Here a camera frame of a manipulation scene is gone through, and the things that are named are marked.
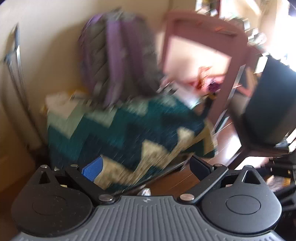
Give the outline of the teal cream zigzag quilt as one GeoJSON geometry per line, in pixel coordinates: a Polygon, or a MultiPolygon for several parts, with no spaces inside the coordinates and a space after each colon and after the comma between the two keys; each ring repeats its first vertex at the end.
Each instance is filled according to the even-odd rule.
{"type": "Polygon", "coordinates": [[[92,180],[108,192],[157,177],[182,154],[215,156],[211,124],[172,95],[93,110],[61,92],[48,95],[45,107],[51,166],[100,158],[102,170],[92,180]]]}

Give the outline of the dark chair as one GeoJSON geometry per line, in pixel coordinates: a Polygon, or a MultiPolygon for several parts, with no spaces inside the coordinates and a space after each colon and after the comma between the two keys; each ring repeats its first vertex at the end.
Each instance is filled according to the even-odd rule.
{"type": "Polygon", "coordinates": [[[295,71],[268,56],[252,96],[234,94],[227,111],[241,143],[230,169],[248,157],[289,154],[285,136],[295,130],[295,71]]]}

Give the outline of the purple grey backpack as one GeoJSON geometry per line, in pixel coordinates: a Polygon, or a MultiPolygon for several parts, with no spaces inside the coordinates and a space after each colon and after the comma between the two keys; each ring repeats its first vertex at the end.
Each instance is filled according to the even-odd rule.
{"type": "Polygon", "coordinates": [[[81,71],[94,109],[163,91],[154,35],[146,21],[121,8],[93,16],[79,37],[81,71]]]}

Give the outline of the pink wooden desk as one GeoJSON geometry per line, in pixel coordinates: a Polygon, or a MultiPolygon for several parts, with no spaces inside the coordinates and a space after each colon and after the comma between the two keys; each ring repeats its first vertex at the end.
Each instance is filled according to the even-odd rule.
{"type": "Polygon", "coordinates": [[[210,93],[212,80],[220,84],[212,104],[204,108],[206,119],[216,128],[238,73],[243,67],[254,70],[261,51],[248,42],[243,25],[234,21],[181,9],[168,11],[164,19],[160,67],[199,98],[210,93]]]}

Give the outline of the metal rods by wall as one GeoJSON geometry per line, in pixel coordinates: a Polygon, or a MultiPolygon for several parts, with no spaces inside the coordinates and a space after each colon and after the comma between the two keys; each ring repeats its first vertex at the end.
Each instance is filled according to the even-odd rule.
{"type": "Polygon", "coordinates": [[[21,42],[20,42],[20,25],[16,23],[13,29],[13,47],[4,56],[4,64],[8,69],[10,81],[16,94],[16,98],[21,105],[29,124],[35,130],[35,121],[30,110],[29,100],[25,88],[25,81],[23,78],[22,61],[21,61],[21,42]]]}

